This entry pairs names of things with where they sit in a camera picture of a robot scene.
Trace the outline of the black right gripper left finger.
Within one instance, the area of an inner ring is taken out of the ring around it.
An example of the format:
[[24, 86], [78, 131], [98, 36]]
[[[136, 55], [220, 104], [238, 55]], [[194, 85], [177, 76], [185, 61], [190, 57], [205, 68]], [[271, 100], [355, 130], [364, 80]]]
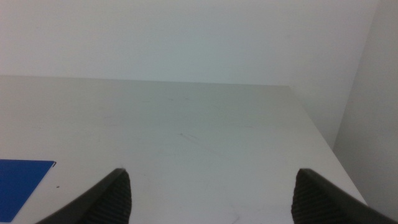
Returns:
[[132, 210], [129, 174], [117, 168], [39, 224], [128, 224]]

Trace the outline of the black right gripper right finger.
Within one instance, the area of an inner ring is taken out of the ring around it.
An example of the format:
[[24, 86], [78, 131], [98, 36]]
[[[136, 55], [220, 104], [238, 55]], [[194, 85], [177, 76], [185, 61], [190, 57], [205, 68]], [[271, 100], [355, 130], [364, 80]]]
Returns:
[[297, 172], [291, 214], [300, 224], [397, 224], [311, 169]]

